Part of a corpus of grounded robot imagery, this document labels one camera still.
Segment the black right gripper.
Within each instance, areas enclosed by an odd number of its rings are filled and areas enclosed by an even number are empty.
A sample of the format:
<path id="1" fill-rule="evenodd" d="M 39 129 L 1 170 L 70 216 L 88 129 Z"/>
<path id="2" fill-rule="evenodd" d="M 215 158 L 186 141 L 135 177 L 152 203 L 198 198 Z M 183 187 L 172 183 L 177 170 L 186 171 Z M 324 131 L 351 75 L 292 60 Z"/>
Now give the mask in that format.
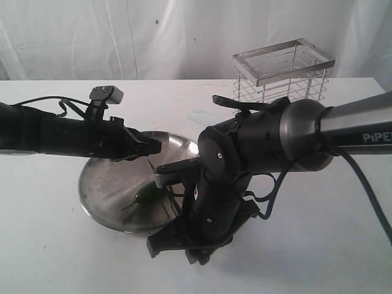
<path id="1" fill-rule="evenodd" d="M 260 209 L 255 202 L 244 199 L 251 178 L 243 175 L 224 183 L 209 179 L 205 171 L 182 176 L 185 195 L 181 214 L 147 237 L 151 258 L 163 251 L 186 249 L 191 265 L 207 264 L 215 251 L 231 243 L 245 222 L 258 216 Z"/>

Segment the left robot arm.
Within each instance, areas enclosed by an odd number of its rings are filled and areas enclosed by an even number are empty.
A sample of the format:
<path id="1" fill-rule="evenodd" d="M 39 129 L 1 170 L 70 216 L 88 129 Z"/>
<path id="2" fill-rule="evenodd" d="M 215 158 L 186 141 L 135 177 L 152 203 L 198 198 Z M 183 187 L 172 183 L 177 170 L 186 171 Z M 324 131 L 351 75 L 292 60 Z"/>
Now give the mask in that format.
<path id="1" fill-rule="evenodd" d="M 1 153 L 134 160 L 158 154 L 162 143 L 121 118 L 76 120 L 36 108 L 1 104 Z"/>

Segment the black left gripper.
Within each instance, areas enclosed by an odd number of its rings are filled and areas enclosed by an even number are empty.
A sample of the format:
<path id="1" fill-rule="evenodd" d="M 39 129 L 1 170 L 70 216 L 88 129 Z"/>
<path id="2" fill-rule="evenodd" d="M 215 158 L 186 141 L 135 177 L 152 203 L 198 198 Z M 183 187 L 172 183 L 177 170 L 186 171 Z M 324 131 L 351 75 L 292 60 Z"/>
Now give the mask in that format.
<path id="1" fill-rule="evenodd" d="M 161 142 L 111 117 L 98 123 L 82 121 L 70 131 L 70 151 L 80 157 L 135 160 L 161 152 Z"/>

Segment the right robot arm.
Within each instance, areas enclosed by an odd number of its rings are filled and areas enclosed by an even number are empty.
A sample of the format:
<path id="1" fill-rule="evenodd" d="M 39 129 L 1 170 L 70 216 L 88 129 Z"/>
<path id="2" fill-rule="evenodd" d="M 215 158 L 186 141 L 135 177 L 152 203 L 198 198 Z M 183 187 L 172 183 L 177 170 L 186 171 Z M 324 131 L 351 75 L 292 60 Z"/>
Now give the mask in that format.
<path id="1" fill-rule="evenodd" d="M 198 136 L 198 155 L 155 168 L 156 186 L 182 184 L 177 216 L 149 236 L 156 257 L 182 250 L 204 265 L 251 218 L 268 219 L 287 173 L 317 172 L 343 157 L 362 184 L 386 236 L 391 225 L 356 154 L 391 153 L 391 93 L 325 107 L 311 99 L 239 102 L 215 95 L 213 102 L 237 109 L 234 118 Z"/>

